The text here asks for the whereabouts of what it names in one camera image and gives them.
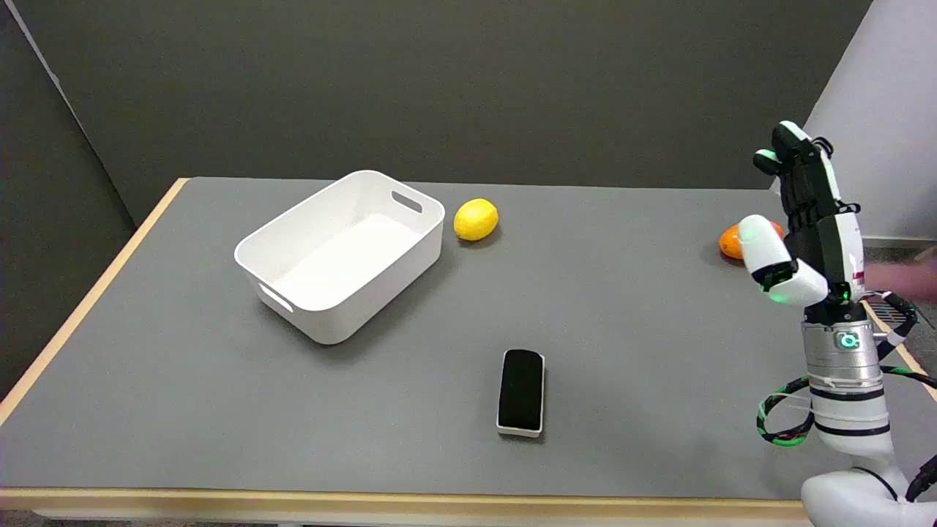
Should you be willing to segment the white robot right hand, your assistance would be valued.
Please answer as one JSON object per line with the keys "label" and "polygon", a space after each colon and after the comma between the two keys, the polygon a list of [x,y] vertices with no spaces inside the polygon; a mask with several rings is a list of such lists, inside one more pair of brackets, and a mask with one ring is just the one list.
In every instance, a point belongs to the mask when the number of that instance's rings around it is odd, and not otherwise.
{"label": "white robot right hand", "polygon": [[771,148],[753,156],[757,169],[779,181],[787,233],[750,214],[737,224],[737,236],[747,273],[776,303],[852,304],[864,296],[861,207],[841,199],[832,153],[827,139],[782,121],[771,132]]}

